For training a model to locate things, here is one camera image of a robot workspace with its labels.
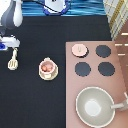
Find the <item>white gripper body blue ring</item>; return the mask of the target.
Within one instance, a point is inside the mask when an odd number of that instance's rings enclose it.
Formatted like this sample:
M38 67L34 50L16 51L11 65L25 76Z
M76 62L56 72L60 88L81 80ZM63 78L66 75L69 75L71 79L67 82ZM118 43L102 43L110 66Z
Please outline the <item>white gripper body blue ring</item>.
M2 37L0 39L0 50L7 50L8 48L19 47L20 41L15 37Z

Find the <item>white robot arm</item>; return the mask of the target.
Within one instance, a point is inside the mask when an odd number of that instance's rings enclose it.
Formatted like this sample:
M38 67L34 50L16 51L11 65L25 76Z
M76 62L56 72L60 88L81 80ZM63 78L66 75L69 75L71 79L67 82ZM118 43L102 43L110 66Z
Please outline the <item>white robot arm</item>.
M0 51L20 45L20 41L15 36L5 37L5 31L17 28L22 24L21 4L21 0L0 0Z

